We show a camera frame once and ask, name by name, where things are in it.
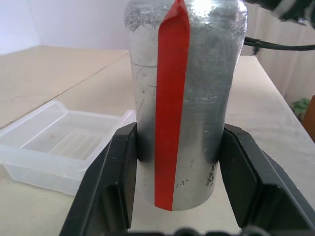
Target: transparent box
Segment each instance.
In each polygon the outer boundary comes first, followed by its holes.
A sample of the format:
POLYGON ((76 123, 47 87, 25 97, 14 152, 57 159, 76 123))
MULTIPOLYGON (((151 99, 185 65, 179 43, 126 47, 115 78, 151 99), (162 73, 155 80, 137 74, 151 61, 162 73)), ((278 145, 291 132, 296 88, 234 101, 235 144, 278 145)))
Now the transparent box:
POLYGON ((0 132, 0 160, 15 181, 74 196, 116 130, 135 121, 134 111, 108 116, 51 101, 0 132))

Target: silver cylinder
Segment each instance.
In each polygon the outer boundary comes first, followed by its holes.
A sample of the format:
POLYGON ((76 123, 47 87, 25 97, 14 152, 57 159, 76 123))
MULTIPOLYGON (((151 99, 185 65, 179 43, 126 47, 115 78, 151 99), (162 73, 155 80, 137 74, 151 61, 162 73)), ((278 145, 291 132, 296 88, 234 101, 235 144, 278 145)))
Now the silver cylinder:
MULTIPOLYGON (((158 30, 173 3, 131 0, 125 12, 141 160, 137 188, 152 203, 158 30)), ((190 40, 172 210, 194 208, 213 191, 228 95, 247 29, 241 0, 185 4, 190 40)))

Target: red tape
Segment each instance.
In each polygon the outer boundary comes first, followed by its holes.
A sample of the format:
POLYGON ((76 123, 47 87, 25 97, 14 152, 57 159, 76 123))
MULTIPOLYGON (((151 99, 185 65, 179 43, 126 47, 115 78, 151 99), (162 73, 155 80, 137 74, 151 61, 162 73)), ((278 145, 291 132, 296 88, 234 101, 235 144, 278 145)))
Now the red tape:
POLYGON ((184 0, 175 0, 158 31, 155 206, 172 210, 190 25, 184 0))

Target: metal cylinder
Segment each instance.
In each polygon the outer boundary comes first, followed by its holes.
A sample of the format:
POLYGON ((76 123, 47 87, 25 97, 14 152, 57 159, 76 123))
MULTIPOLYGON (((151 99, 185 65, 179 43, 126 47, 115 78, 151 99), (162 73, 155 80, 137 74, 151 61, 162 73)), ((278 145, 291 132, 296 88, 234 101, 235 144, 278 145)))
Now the metal cylinder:
MULTIPOLYGON (((125 12, 141 161, 137 188, 152 203, 158 31, 173 3, 131 0, 125 12)), ((247 9, 241 0, 185 0, 185 4, 189 52, 172 208, 167 210, 194 208, 213 191, 228 95, 247 29, 247 9)))

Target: wire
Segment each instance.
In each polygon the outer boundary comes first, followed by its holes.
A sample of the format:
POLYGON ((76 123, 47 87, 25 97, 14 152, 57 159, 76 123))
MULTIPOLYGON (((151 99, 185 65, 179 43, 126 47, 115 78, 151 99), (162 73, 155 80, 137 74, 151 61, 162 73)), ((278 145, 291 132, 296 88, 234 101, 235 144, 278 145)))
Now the wire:
POLYGON ((262 41, 259 39, 246 37, 244 41, 244 45, 256 47, 256 48, 265 48, 265 49, 273 49, 273 50, 283 50, 283 51, 310 51, 315 50, 315 44, 313 45, 303 45, 303 46, 286 46, 276 43, 270 43, 266 41, 262 41))

